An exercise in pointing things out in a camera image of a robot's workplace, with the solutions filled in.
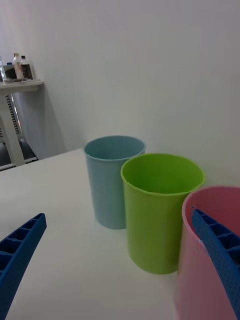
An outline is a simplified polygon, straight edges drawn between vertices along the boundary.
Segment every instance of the pink cup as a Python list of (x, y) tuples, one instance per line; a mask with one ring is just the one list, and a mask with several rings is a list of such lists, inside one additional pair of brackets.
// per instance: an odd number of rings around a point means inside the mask
[(192, 230), (191, 205), (240, 236), (240, 187), (211, 186), (186, 197), (177, 272), (178, 318), (237, 320), (208, 252)]

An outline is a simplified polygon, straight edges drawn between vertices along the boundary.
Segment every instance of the plastic cup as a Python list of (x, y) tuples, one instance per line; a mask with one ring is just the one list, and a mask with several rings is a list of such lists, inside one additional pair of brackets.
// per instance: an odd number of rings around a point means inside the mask
[(177, 270), (185, 197), (204, 183), (202, 169), (172, 154), (145, 154), (121, 169), (131, 259), (154, 274)]
[(113, 135), (89, 142), (85, 148), (92, 203), (97, 221), (111, 229), (126, 228), (122, 165), (143, 154), (146, 144), (131, 136)]
[(183, 203), (176, 296), (178, 318), (237, 320), (207, 249), (192, 229), (191, 206), (240, 236), (240, 187), (206, 187), (191, 193)]

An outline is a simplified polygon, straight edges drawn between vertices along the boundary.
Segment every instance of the table leg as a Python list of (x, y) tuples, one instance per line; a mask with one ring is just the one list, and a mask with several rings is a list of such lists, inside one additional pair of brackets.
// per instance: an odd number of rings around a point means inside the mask
[(22, 149), (15, 132), (13, 120), (5, 96), (0, 96), (0, 128), (6, 143), (6, 148), (13, 165), (22, 166), (25, 164)]

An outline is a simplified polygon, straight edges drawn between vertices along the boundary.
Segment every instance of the white table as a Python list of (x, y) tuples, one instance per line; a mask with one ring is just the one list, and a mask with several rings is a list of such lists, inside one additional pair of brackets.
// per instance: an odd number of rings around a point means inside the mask
[(95, 221), (81, 149), (1, 172), (0, 208), (1, 239), (38, 213), (47, 222), (7, 320), (176, 319), (176, 273), (141, 270), (126, 230)]
[(11, 163), (16, 167), (24, 165), (25, 160), (15, 132), (6, 96), (17, 92), (36, 91), (42, 84), (43, 82), (40, 80), (0, 83), (0, 128), (4, 136)]

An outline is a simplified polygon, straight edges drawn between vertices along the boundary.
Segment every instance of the green cup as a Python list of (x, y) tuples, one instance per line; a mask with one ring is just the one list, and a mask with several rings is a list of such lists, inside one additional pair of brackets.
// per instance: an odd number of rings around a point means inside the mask
[(177, 270), (182, 205), (205, 181), (203, 170), (182, 156), (136, 156), (122, 166), (127, 246), (131, 259), (154, 274)]

